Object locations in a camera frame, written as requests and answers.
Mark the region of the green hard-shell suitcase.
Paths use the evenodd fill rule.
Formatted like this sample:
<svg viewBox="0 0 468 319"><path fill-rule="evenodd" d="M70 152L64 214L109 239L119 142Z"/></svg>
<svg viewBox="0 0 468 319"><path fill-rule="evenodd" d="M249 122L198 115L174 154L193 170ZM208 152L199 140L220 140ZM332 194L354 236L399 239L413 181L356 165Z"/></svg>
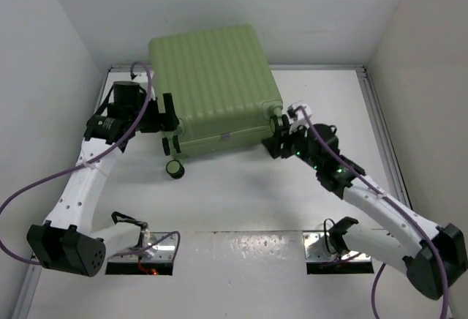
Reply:
<svg viewBox="0 0 468 319"><path fill-rule="evenodd" d="M179 120L162 131L166 172L183 161L255 146L286 125L283 100L254 27L248 23L153 38L148 44L154 90L171 93Z"/></svg>

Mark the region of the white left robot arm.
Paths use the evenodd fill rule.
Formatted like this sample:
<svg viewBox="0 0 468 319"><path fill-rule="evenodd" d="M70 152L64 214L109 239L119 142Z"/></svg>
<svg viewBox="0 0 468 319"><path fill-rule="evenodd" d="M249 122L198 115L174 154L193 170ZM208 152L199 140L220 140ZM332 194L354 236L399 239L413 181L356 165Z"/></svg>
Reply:
<svg viewBox="0 0 468 319"><path fill-rule="evenodd" d="M77 171L42 225L32 225L26 240L46 268L93 277L108 258L147 256L159 240L147 222L114 211L113 226L92 231L91 222L105 182L136 132L170 132L179 121L170 93L164 110L139 83L116 81L86 123Z"/></svg>

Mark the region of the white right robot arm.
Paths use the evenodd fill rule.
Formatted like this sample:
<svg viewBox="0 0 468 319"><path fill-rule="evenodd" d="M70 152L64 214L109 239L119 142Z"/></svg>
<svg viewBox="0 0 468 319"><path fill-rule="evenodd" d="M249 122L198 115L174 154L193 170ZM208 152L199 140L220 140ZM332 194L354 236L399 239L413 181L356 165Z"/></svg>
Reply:
<svg viewBox="0 0 468 319"><path fill-rule="evenodd" d="M272 158L297 157L312 167L318 182L339 199L365 212L386 229L378 236L353 217L339 220L328 231L328 242L339 255L361 251L406 276L428 299L437 300L467 271L464 234L416 214L386 193L365 170L340 153L336 127L277 127L262 141Z"/></svg>

